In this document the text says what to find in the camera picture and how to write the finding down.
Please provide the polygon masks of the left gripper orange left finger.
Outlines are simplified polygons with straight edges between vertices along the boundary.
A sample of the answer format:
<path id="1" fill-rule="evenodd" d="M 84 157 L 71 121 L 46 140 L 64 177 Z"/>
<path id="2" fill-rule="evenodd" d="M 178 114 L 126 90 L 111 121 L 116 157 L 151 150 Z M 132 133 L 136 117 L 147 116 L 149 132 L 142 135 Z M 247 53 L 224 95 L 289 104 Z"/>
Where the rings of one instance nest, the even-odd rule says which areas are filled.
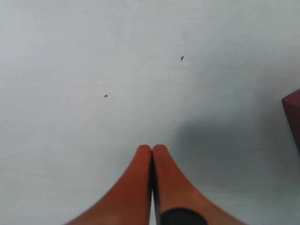
<path id="1" fill-rule="evenodd" d="M 151 206 L 151 148 L 140 145 L 113 187 L 68 225 L 148 225 Z"/>

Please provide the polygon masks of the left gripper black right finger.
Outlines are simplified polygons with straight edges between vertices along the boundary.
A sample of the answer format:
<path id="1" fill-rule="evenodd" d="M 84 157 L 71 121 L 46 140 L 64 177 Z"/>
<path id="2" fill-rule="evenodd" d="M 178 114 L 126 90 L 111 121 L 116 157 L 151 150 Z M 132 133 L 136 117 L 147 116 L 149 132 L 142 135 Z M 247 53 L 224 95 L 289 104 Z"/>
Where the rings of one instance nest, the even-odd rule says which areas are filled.
<path id="1" fill-rule="evenodd" d="M 171 157 L 167 147 L 153 147 L 153 194 L 158 225 L 241 225 L 199 192 Z"/>

